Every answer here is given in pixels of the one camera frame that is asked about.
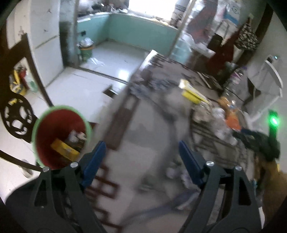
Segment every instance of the chair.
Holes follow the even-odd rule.
[[[14,69],[14,66],[20,62],[23,58],[27,59],[28,65],[30,67],[31,73],[36,81],[41,94],[43,95],[45,101],[49,106],[53,106],[45,87],[43,86],[41,79],[38,75],[37,69],[35,67],[32,54],[30,51],[29,41],[27,34],[22,36],[20,42],[18,42],[11,49],[6,49],[6,53],[0,57],[0,115],[8,132],[16,138],[23,139],[26,142],[30,143],[32,139],[32,130],[34,124],[37,120],[37,117],[34,115],[32,107],[27,99],[17,93],[14,93],[10,90],[9,85],[9,75]],[[9,104],[13,99],[17,99],[17,102],[14,104]],[[25,118],[20,114],[20,110],[23,109],[26,113]],[[15,121],[20,121],[22,123],[21,128],[13,126]],[[5,159],[11,163],[25,167],[28,169],[41,171],[42,169],[38,166],[25,163],[21,160],[18,160],[5,152],[0,150],[0,158]]]

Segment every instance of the orange object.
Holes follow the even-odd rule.
[[[241,126],[239,124],[238,117],[235,112],[231,112],[227,117],[226,117],[226,124],[228,125],[229,128],[232,128],[234,130],[241,130]]]

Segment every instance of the window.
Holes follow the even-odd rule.
[[[129,9],[170,20],[177,0],[130,0]]]

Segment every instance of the floor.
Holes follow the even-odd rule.
[[[81,67],[129,81],[147,55],[148,52],[144,49],[106,41],[93,49],[93,57],[100,63],[84,63]]]
[[[68,67],[46,90],[54,105],[74,107],[89,122],[98,122],[102,108],[112,100],[102,93],[110,85],[116,92],[120,92],[126,86],[99,75]],[[25,97],[37,117],[40,117],[48,109],[48,105],[39,92],[28,91]],[[13,137],[4,127],[2,120],[0,121],[0,149],[20,160],[25,159],[29,163],[35,164],[32,145]],[[34,172],[32,178],[36,178],[38,175],[39,172]],[[10,192],[28,181],[29,179],[22,174],[20,167],[0,159],[0,197],[3,201],[6,200]]]

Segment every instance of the glowing green led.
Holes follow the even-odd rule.
[[[271,123],[271,125],[273,125],[273,126],[278,126],[278,125],[279,125],[279,119],[278,119],[277,117],[272,116],[272,117],[270,118],[270,123]]]

